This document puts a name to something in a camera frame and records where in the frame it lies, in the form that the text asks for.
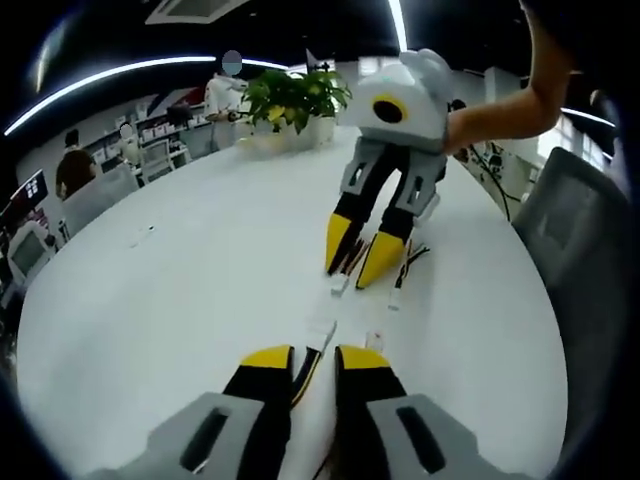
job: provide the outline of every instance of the ceiling light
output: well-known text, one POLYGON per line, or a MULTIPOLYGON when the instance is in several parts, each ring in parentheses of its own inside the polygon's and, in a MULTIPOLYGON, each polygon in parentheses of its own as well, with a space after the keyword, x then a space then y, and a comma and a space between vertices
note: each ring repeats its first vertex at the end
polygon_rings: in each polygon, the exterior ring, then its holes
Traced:
POLYGON ((609 120, 605 120, 604 118, 596 117, 595 115, 591 115, 591 114, 584 113, 584 112, 579 112, 578 110, 572 110, 570 108, 562 108, 561 110, 562 110, 563 113, 566 113, 567 115, 575 115, 577 117, 582 117, 582 118, 587 118, 589 120, 593 120, 594 122, 604 123, 605 125, 609 125, 610 127, 615 127, 615 125, 613 123, 611 123, 609 120))
POLYGON ((396 36, 398 37, 398 47, 401 52, 407 50, 407 33, 404 29, 404 18, 402 18, 402 7, 400 6, 400 0, 388 0, 389 8, 391 8, 391 15, 393 16, 393 23, 396 27, 396 36))
MULTIPOLYGON (((157 60, 147 60, 145 62, 137 62, 132 63, 130 65, 123 65, 122 67, 112 68, 110 70, 105 70, 104 72, 96 73, 95 75, 91 75, 83 80, 80 80, 76 83, 72 83, 71 85, 64 87, 62 90, 58 90, 56 93, 49 95, 44 100, 42 100, 37 105, 31 107, 27 112, 25 112, 20 118, 18 118, 15 122, 13 122, 5 131, 4 135, 10 135, 16 130, 18 127, 27 122, 31 117, 35 116, 41 110, 44 110, 46 107, 51 105, 52 103, 60 100, 65 95, 70 94, 76 90, 79 90, 87 85, 90 85, 99 80, 103 80, 105 78, 113 77, 114 75, 118 75, 120 73, 130 72, 132 70, 138 70, 140 68, 146 67, 155 67, 158 65, 171 65, 175 63, 202 63, 202 62, 213 62, 216 57, 207 57, 207 56, 193 56, 193 57, 173 57, 173 58, 160 58, 157 60)), ((286 70, 287 67, 284 65, 278 65, 276 63, 263 62, 261 60, 250 60, 243 59, 242 63, 246 63, 248 65, 257 65, 265 68, 276 68, 278 70, 286 70)))

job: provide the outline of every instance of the white wall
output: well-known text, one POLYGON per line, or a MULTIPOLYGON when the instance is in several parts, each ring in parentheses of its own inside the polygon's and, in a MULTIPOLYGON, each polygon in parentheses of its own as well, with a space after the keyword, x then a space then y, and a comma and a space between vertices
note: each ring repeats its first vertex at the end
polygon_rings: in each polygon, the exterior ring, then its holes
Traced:
POLYGON ((80 143, 82 145, 89 144, 102 137, 106 132, 115 129, 115 119, 135 109, 136 103, 151 102, 153 97, 155 95, 123 103, 93 115, 76 125, 69 126, 64 132, 31 150, 18 162, 16 165, 16 177, 19 184, 25 182, 40 169, 44 172, 49 195, 42 201, 40 206, 44 209, 49 219, 52 233, 54 233, 54 230, 57 232, 58 222, 63 218, 62 202, 55 194, 55 179, 56 168, 64 156, 64 137, 66 133, 76 128, 80 134, 80 143))

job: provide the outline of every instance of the green leaves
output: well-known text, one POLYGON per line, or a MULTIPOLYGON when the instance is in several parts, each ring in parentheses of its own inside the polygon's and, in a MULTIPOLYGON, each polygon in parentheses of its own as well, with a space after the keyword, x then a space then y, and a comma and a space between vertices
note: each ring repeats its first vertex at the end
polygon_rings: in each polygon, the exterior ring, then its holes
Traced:
POLYGON ((284 120, 287 125, 293 124, 299 134, 310 116, 335 117, 334 100, 343 108, 347 106, 352 95, 348 88, 337 86, 339 80, 336 72, 290 76, 281 70, 267 70, 249 82, 242 98, 251 104, 249 116, 253 125, 259 120, 271 121, 274 131, 279 131, 284 120), (281 112, 277 119, 273 118, 274 111, 281 112))

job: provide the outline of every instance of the white table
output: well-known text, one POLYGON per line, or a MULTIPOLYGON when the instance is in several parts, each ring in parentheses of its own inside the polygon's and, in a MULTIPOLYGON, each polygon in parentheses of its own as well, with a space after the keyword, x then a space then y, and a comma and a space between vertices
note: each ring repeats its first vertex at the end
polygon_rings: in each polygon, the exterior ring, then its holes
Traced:
MULTIPOLYGON (((19 392, 71 472, 135 458, 150 430, 222 391, 248 353, 289 343, 303 354, 356 135, 339 129, 319 152, 251 160, 234 147, 191 163, 107 211, 41 272, 22 314, 19 392)), ((386 310, 392 277, 345 294, 331 354, 292 414, 281 478, 311 478, 333 428, 333 348, 374 330, 407 391, 473 430, 485 458, 538 477, 557 461, 566 372, 542 281, 456 161, 439 191, 432 252, 412 266, 401 311, 386 310)))

